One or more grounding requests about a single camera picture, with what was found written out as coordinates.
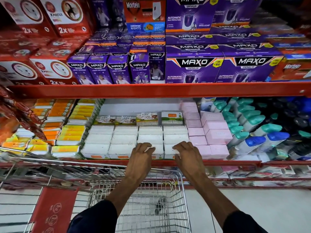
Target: shopping cart basket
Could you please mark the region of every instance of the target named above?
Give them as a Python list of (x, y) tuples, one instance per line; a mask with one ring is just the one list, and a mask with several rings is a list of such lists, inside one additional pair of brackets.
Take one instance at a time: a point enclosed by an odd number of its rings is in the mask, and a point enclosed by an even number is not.
[[(30, 158), (12, 157), (14, 155), (10, 154), (9, 162), (0, 171), (2, 200), (8, 194), (8, 189), (22, 188), (27, 189), (28, 193), (40, 189), (35, 208), (21, 232), (65, 233), (70, 219), (77, 214), (72, 215), (77, 196), (88, 196), (87, 208), (95, 205), (115, 188), (126, 168), (91, 162), (38, 159), (35, 154), (25, 153)], [(0, 218), (3, 216), (7, 217), (8, 214), (0, 211)], [(13, 231), (1, 230), (0, 222), (0, 232)], [(123, 208), (116, 232), (191, 232), (181, 173), (152, 168)]]

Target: printed person image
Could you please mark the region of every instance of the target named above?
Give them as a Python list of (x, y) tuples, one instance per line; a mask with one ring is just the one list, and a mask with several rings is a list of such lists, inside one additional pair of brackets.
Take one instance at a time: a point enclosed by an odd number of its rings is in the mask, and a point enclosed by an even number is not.
[(103, 75), (98, 75), (98, 80), (97, 80), (98, 84), (111, 84), (111, 82), (109, 82), (108, 80), (106, 80)]
[(101, 26), (108, 26), (109, 17), (104, 13), (104, 11), (100, 7), (97, 8), (96, 16)]
[(91, 85), (94, 84), (90, 80), (88, 80), (83, 74), (80, 74), (80, 80), (79, 82), (83, 85)]
[[(76, 215), (67, 233), (115, 232), (117, 219), (123, 207), (151, 169), (151, 156), (156, 148), (147, 150), (148, 147), (152, 145), (137, 144), (132, 150), (121, 182), (104, 200)], [(202, 196), (224, 233), (267, 233), (250, 215), (240, 211), (208, 178), (197, 147), (191, 142), (183, 141), (173, 146), (173, 149), (179, 152), (179, 155), (175, 156), (177, 166)]]
[(150, 69), (150, 75), (152, 79), (160, 79), (163, 76), (162, 71), (158, 68), (157, 64), (154, 64)]
[(128, 81), (123, 79), (123, 77), (121, 75), (118, 76), (118, 79), (117, 79), (116, 83), (117, 84), (130, 84)]
[(77, 19), (74, 9), (71, 7), (71, 5), (68, 2), (65, 3), (64, 9), (70, 18)]

